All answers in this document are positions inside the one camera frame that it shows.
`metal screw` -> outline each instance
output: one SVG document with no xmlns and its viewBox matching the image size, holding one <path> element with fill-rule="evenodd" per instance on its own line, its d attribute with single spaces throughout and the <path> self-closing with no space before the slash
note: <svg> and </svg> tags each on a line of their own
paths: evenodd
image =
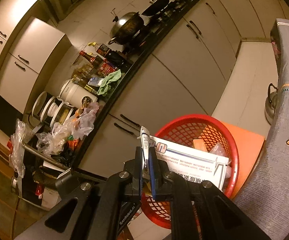
<svg viewBox="0 0 289 240">
<path fill-rule="evenodd" d="M 89 182 L 84 182 L 81 184 L 80 188 L 82 190 L 89 190 L 91 188 L 91 184 Z"/>
<path fill-rule="evenodd" d="M 204 180 L 202 182 L 203 187 L 205 188 L 211 188 L 212 187 L 212 183 L 209 180 Z"/>
<path fill-rule="evenodd" d="M 122 179 L 128 178 L 128 176 L 129 176 L 129 172 L 127 171 L 122 171 L 119 173 L 119 177 Z"/>
<path fill-rule="evenodd" d="M 165 173 L 165 176 L 166 176 L 167 178 L 172 178 L 173 175 L 174 175 L 174 172 L 173 172 L 173 171 L 167 171 L 167 172 Z"/>
</svg>

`green cloth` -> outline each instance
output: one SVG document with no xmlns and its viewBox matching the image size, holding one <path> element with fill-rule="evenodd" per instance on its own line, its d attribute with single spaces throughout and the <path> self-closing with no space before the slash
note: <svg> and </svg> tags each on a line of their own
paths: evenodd
<svg viewBox="0 0 289 240">
<path fill-rule="evenodd" d="M 112 83 L 118 81 L 120 78 L 121 78 L 120 69 L 118 71 L 112 72 L 109 75 L 107 75 L 101 82 L 101 85 L 97 94 L 103 95 L 105 97 L 108 91 L 111 89 Z"/>
</svg>

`kettle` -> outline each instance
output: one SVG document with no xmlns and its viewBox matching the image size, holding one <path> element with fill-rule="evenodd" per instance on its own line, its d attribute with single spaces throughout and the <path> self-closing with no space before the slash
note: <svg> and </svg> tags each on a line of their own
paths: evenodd
<svg viewBox="0 0 289 240">
<path fill-rule="evenodd" d="M 271 93 L 271 87 L 273 87 L 276 91 Z M 272 83 L 268 87 L 268 97 L 265 100 L 265 117 L 269 124 L 272 124 L 274 112 L 276 110 L 278 98 L 278 88 L 275 87 Z"/>
</svg>

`red plastic basket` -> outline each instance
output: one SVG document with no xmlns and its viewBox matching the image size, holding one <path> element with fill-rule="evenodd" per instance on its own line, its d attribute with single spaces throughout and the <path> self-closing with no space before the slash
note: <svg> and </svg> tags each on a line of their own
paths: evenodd
<svg viewBox="0 0 289 240">
<path fill-rule="evenodd" d="M 204 114 L 185 115 L 162 127 L 155 136 L 188 147 L 192 147 L 193 139 L 203 139 L 208 151 L 220 142 L 231 158 L 231 177 L 225 190 L 225 195 L 231 196 L 239 172 L 238 149 L 231 133 L 220 121 Z M 143 194 L 141 209 L 153 223 L 171 229 L 169 202 L 155 202 Z"/>
</svg>

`frying pan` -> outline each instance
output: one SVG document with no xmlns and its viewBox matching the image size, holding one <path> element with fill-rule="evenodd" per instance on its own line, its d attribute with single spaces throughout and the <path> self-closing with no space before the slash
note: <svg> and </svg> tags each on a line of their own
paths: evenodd
<svg viewBox="0 0 289 240">
<path fill-rule="evenodd" d="M 144 16 L 152 16 L 165 8 L 169 0 L 155 0 L 143 13 Z"/>
</svg>

